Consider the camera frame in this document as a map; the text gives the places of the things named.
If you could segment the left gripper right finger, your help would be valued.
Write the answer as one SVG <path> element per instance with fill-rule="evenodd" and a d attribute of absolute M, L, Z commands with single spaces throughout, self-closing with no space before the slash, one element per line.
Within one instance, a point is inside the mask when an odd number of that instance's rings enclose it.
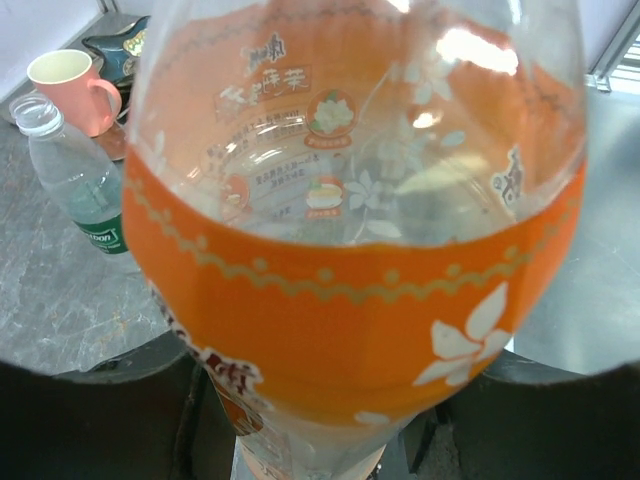
<path fill-rule="evenodd" d="M 636 479 L 639 363 L 580 375 L 505 351 L 401 444 L 420 479 Z"/>

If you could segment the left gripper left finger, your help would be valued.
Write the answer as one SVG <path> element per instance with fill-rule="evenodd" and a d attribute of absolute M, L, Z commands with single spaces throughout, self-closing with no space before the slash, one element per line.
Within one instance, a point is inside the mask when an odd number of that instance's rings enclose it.
<path fill-rule="evenodd" d="M 1 365 L 4 479 L 228 479 L 234 444 L 206 372 L 173 334 L 87 372 Z"/>

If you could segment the orange drink bottle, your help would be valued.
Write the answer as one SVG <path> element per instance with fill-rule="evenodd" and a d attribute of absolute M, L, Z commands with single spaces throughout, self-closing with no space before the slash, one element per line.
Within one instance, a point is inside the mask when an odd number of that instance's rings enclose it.
<path fill-rule="evenodd" d="M 503 350 L 586 174 L 574 1 L 161 1 L 123 225 L 257 479 L 363 479 Z"/>

